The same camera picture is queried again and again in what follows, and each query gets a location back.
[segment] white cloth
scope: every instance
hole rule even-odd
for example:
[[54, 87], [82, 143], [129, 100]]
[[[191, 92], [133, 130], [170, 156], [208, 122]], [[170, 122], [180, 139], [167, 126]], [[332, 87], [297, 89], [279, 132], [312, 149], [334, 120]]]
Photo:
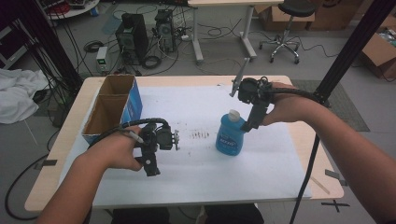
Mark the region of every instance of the white cloth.
[[38, 109], [32, 100], [35, 92], [47, 87], [41, 71], [0, 69], [0, 123], [14, 123], [33, 115]]

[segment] black metal pole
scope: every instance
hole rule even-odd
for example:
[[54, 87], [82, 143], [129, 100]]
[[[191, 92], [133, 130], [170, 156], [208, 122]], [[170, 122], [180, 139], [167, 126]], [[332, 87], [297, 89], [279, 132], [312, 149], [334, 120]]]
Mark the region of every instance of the black metal pole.
[[374, 0], [316, 89], [315, 95], [322, 103], [329, 98], [347, 69], [395, 6], [395, 0]]
[[17, 0], [14, 3], [15, 13], [33, 38], [47, 52], [52, 63], [73, 97], [77, 96], [82, 79], [68, 58], [64, 47], [52, 31], [49, 21], [35, 0]]

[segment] blue cardboard box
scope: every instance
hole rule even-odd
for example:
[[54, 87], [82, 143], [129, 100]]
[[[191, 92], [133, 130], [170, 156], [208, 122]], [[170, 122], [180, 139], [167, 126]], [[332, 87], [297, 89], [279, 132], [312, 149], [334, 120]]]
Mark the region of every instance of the blue cardboard box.
[[107, 76], [95, 99], [82, 136], [90, 144], [101, 133], [121, 123], [140, 119], [142, 108], [135, 76]]

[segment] cardboard box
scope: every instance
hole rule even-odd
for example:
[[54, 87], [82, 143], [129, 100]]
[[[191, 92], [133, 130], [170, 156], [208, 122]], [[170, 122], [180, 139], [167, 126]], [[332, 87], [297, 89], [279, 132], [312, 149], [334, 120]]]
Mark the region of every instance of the cardboard box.
[[142, 101], [134, 76], [107, 76], [82, 131], [91, 143], [101, 133], [121, 123], [140, 119]]
[[[255, 6], [259, 12], [259, 21], [264, 31], [284, 31], [289, 23], [290, 15], [281, 11], [278, 7]], [[315, 14], [310, 17], [294, 17], [291, 30], [304, 30], [308, 21], [314, 21]]]
[[[396, 28], [396, 18], [388, 17], [381, 29]], [[374, 34], [361, 51], [361, 61], [379, 78], [396, 78], [396, 48], [379, 34]]]
[[344, 30], [361, 6], [363, 0], [311, 0], [317, 7], [315, 21], [306, 29], [313, 31]]

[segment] bottle cap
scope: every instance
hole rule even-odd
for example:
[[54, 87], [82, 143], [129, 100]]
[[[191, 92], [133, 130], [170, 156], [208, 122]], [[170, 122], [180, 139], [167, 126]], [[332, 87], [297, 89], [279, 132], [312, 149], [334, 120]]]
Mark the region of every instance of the bottle cap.
[[231, 109], [230, 112], [228, 113], [228, 119], [231, 122], [237, 122], [240, 118], [241, 118], [241, 115], [236, 110]]

